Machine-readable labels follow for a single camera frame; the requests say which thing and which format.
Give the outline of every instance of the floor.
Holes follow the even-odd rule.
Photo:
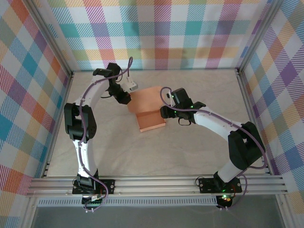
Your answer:
[[[232,120],[248,121],[234,70],[131,71],[131,76],[139,89],[183,87],[193,102],[203,102]],[[91,78],[92,72],[74,75],[68,102],[81,95]],[[229,159],[228,143],[202,126],[180,126],[177,119],[169,119],[165,127],[140,133],[135,115],[114,98],[100,99],[94,116],[94,157],[100,175],[213,174]],[[63,120],[47,174],[75,176],[77,170],[76,151]]]
[[[103,206],[95,213],[84,213],[82,207],[37,207],[32,228],[100,227],[100,224],[107,228],[285,227],[275,195],[248,195],[228,211],[214,206],[153,205]]]

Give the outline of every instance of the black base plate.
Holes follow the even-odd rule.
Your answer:
[[[241,193],[242,187],[239,178],[234,178],[224,188],[219,189],[214,184],[213,178],[200,178],[199,179],[199,192],[200,193]]]
[[[221,196],[217,196],[217,202],[218,206],[217,208],[225,208],[225,207],[231,207],[233,198],[230,201],[224,200]]]
[[[114,194],[114,188],[115,188],[115,180],[112,180],[112,179],[106,179],[106,180],[100,180],[101,182],[103,182],[108,190],[109,190],[109,194]],[[95,193],[92,193],[92,192],[89,192],[89,191],[86,191],[85,189],[81,188],[79,185],[78,185],[78,181],[75,180],[74,183],[73,183],[73,190],[72,190],[72,194],[73,195],[92,195],[92,194],[100,194],[100,192],[95,192]],[[102,194],[105,194],[105,188],[101,186],[101,190],[102,190]]]
[[[82,198],[82,200],[81,200],[81,204],[86,204],[87,208],[94,208],[94,207],[99,206],[102,203],[103,203],[103,199],[99,199],[99,200],[97,199],[93,202],[88,200],[87,198]]]

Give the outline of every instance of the cable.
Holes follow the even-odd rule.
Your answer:
[[[175,111],[181,111],[181,112],[193,112],[193,111],[195,111],[195,112],[206,113],[206,114],[208,114],[208,115],[212,115],[212,116],[214,116],[214,117],[220,119],[221,121],[223,121],[223,122],[225,122],[225,123],[227,123],[227,124],[229,124],[229,125],[231,125],[231,126],[233,126],[233,127],[238,128],[239,130],[241,130],[242,132],[244,132],[246,135],[248,135],[248,136],[255,142],[255,144],[258,146],[258,148],[260,149],[260,151],[261,151],[261,153],[262,153],[262,155],[263,155],[263,157],[264,157],[264,164],[263,164],[263,166],[261,166],[261,167],[249,166],[249,168],[257,169],[257,170],[262,170],[262,169],[264,169],[264,168],[267,166],[267,157],[266,157],[266,153],[265,153],[263,147],[262,147],[261,144],[256,140],[256,138],[253,137],[253,135],[250,134],[248,131],[246,131],[244,128],[242,128],[242,127],[240,127],[240,126],[237,126],[235,123],[233,123],[233,122],[231,122],[231,121],[229,121],[229,120],[226,120],[225,118],[223,118],[223,117],[221,117],[221,116],[219,116],[219,115],[217,115],[217,114],[215,114],[215,113],[206,111],[206,110],[202,110],[202,109],[180,109],[180,108],[171,107],[169,104],[167,104],[167,103],[165,102],[165,100],[164,100],[163,97],[162,97],[162,91],[163,91],[164,89],[169,89],[170,92],[172,92],[172,89],[171,89],[170,87],[163,87],[163,88],[161,89],[161,91],[160,91],[160,95],[161,95],[161,100],[162,100],[162,102],[163,102],[167,107],[169,107],[170,109],[173,109],[173,110],[175,110]]]
[[[121,72],[121,74],[123,73],[123,70],[121,68],[120,68],[120,72]],[[122,74],[122,78],[119,81],[115,81],[115,82],[121,82],[122,79],[123,79],[123,74]]]
[[[76,180],[77,180],[77,178],[74,178],[74,179],[72,180],[72,185],[73,185],[74,187],[78,187],[77,185],[74,184]]]
[[[212,113],[212,112],[209,112],[209,111],[206,111],[206,110],[202,110],[202,109],[180,109],[180,108],[171,107],[169,104],[167,104],[167,103],[165,102],[165,100],[164,100],[163,97],[162,97],[162,91],[163,91],[164,89],[169,89],[170,93],[172,92],[172,89],[171,89],[170,87],[163,87],[163,88],[161,89],[161,91],[160,91],[160,96],[161,96],[162,102],[163,102],[167,107],[169,107],[170,109],[173,109],[173,110],[175,110],[175,111],[181,111],[181,112],[193,112],[193,111],[195,111],[195,112],[206,113],[206,114],[208,114],[208,115],[212,115],[212,116],[214,116],[214,117],[220,119],[221,121],[223,121],[223,122],[225,122],[225,123],[227,123],[227,124],[229,124],[229,125],[231,125],[231,126],[233,126],[233,127],[236,127],[236,128],[238,128],[238,129],[240,129],[242,132],[244,132],[246,135],[248,135],[248,136],[255,142],[255,144],[258,146],[258,148],[260,149],[260,151],[261,151],[261,153],[262,153],[262,155],[263,155],[263,157],[264,157],[264,164],[263,164],[261,167],[249,166],[249,168],[261,170],[261,169],[264,169],[264,168],[267,166],[267,157],[266,157],[266,153],[265,153],[265,151],[264,151],[262,145],[261,145],[261,144],[256,140],[256,138],[253,137],[253,135],[250,134],[248,131],[246,131],[245,129],[243,129],[243,128],[240,127],[240,126],[237,126],[235,123],[233,123],[233,122],[231,122],[231,121],[229,121],[229,120],[227,120],[227,119],[225,119],[225,118],[223,118],[223,117],[221,117],[221,116],[219,116],[219,115],[217,115],[217,114],[215,114],[215,113]],[[246,192],[247,192],[248,181],[247,181],[246,176],[243,174],[246,170],[247,170],[247,169],[245,169],[244,171],[242,171],[242,172],[238,175],[238,176],[244,177],[244,179],[245,179],[245,189],[244,189],[243,195],[241,196],[241,199],[240,199],[237,203],[239,203],[239,202],[243,199],[243,197],[245,196],[245,194],[246,194]]]
[[[132,61],[133,61],[133,58],[132,58]],[[130,69],[128,69],[128,77],[130,77]]]
[[[79,162],[80,162],[80,165],[81,165],[81,167],[83,168],[83,170],[86,172],[86,174],[87,174],[90,178],[92,178],[93,180],[95,180],[96,182],[100,183],[100,184],[105,188],[106,193],[105,193],[105,196],[103,197],[103,198],[104,198],[104,199],[103,199],[103,202],[107,199],[107,197],[108,197],[108,195],[109,195],[109,189],[107,188],[107,186],[106,186],[103,182],[101,182],[99,179],[95,178],[94,176],[92,176],[92,175],[90,174],[90,172],[87,170],[87,168],[85,167],[85,165],[84,165],[84,163],[83,163],[83,161],[82,161],[82,156],[81,156],[81,144],[84,142],[84,140],[85,140],[85,138],[86,138],[86,128],[87,128],[87,125],[86,125],[86,123],[85,123],[85,118],[84,118],[84,115],[83,115],[83,112],[82,112],[82,104],[83,104],[83,102],[86,100],[85,98],[86,98],[87,93],[92,89],[93,86],[95,86],[96,84],[98,84],[98,83],[100,83],[100,82],[103,82],[103,81],[105,81],[105,80],[109,80],[109,79],[112,79],[112,78],[118,78],[119,76],[122,76],[122,75],[123,75],[125,72],[127,72],[127,71],[129,72],[129,69],[130,69],[130,67],[131,67],[131,65],[132,65],[132,62],[133,62],[133,57],[130,57],[130,58],[129,58],[129,62],[128,62],[128,67],[127,67],[127,69],[125,69],[121,74],[118,74],[118,75],[115,75],[115,76],[111,76],[111,77],[105,77],[105,78],[102,78],[102,79],[97,80],[97,81],[95,81],[94,83],[92,83],[92,84],[86,89],[86,91],[84,92],[84,94],[83,94],[83,96],[82,96],[82,98],[81,98],[80,104],[79,104],[79,115],[80,115],[80,117],[81,117],[81,122],[82,122],[82,125],[83,125],[83,128],[84,128],[84,134],[83,134],[83,136],[82,136],[82,139],[78,142],[78,156],[79,156]],[[94,212],[95,210],[98,210],[98,209],[102,206],[103,202],[102,202],[97,208],[95,208],[95,209],[92,208],[91,211]],[[86,207],[86,205],[84,206],[84,208],[85,208],[85,211],[86,211],[86,212],[89,211],[88,208]]]
[[[203,177],[198,177],[197,179],[195,179],[195,184],[196,184],[196,186],[200,186],[199,184],[197,184],[197,181],[198,181],[198,179],[202,179]]]
[[[110,98],[112,97],[112,95],[109,95],[109,96],[101,96],[100,98]]]
[[[236,187],[234,187],[234,185],[232,185],[232,188],[233,188],[233,191],[234,191],[234,195],[233,195],[233,197],[235,197],[236,196]]]

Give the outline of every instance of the aluminum frame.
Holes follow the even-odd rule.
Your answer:
[[[47,43],[53,50],[56,58],[58,59],[59,63],[63,67],[63,70],[68,75],[72,76],[73,70],[71,69],[70,65],[68,64],[67,60],[65,59],[64,55],[62,54],[58,44],[56,43],[49,27],[47,26],[46,22],[44,21],[43,17],[41,16],[37,5],[33,2],[33,0],[22,0],[25,6],[28,8],[31,16],[33,17],[34,21],[37,23],[41,33],[43,34],[44,38],[46,39]]]
[[[189,176],[105,176],[100,179],[114,179],[114,194],[109,197],[169,197],[169,196],[219,196],[221,193],[200,193],[195,184],[198,177],[212,178],[213,175]],[[287,189],[281,176],[269,174],[247,174],[248,195],[286,194]],[[72,195],[75,177],[45,177],[33,179],[27,197],[77,197]],[[242,188],[244,178],[240,177]]]
[[[67,87],[66,87],[66,94],[63,98],[62,104],[67,103],[67,98],[68,98],[68,95],[70,93],[72,83],[73,83],[73,76],[71,76],[68,80]],[[41,178],[47,176],[48,168],[49,168],[49,165],[50,165],[50,162],[51,162],[51,159],[52,159],[52,155],[53,155],[53,152],[54,152],[56,140],[57,140],[57,137],[58,137],[58,132],[59,132],[59,129],[60,129],[61,122],[63,120],[63,114],[64,114],[64,105],[62,105],[61,108],[60,108],[58,121],[55,125],[54,134],[52,136],[52,141],[51,141],[49,150],[47,152],[47,157],[43,161],[43,165],[42,165],[43,169],[41,170],[41,173],[40,173]]]
[[[241,93],[242,93],[242,96],[243,96],[243,99],[244,99],[244,103],[245,103],[245,106],[246,106],[246,109],[247,109],[247,112],[248,112],[249,119],[256,126],[258,126],[257,119],[254,115],[253,108],[252,108],[251,103],[250,103],[249,95],[248,95],[248,93],[245,89],[246,87],[245,87],[245,83],[244,83],[244,80],[243,80],[244,75],[245,75],[244,72],[239,73],[236,70],[236,76],[237,76],[237,79],[238,79],[237,81],[238,81],[238,84],[239,84],[239,87],[240,87],[240,90],[241,90]],[[274,170],[273,170],[271,165],[268,165],[267,169],[268,169],[268,173],[274,173]],[[301,225],[298,224],[297,219],[294,217],[295,213],[294,213],[293,207],[291,206],[291,202],[290,202],[290,199],[288,198],[288,195],[277,194],[276,195],[276,200],[277,200],[277,203],[279,205],[280,212],[281,212],[281,215],[282,215],[282,218],[283,218],[283,221],[284,221],[286,227],[288,227],[288,228],[300,228]]]
[[[284,0],[273,0],[271,2],[269,10],[266,13],[266,16],[265,16],[264,20],[262,21],[260,27],[258,28],[258,31],[256,32],[256,35],[255,35],[247,53],[244,56],[242,63],[239,66],[240,72],[243,72],[245,70],[245,68],[247,67],[247,65],[249,64],[251,58],[253,57],[255,51],[257,50],[261,40],[263,39],[264,35],[266,34],[268,28],[270,27],[270,24],[272,23],[273,19],[275,18],[276,13],[279,11],[283,2],[284,2]]]

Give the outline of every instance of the white table surface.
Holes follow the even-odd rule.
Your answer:
[[[139,89],[183,87],[193,102],[203,102],[235,121],[249,120],[234,70],[131,71],[131,76]],[[91,79],[92,72],[76,73],[68,102],[74,102]],[[113,97],[100,99],[93,112],[97,123],[94,157],[99,175],[214,174],[229,159],[228,143],[202,126],[180,126],[177,119],[169,119],[165,127],[140,133],[135,115]],[[77,170],[76,151],[62,120],[47,174],[76,176]]]

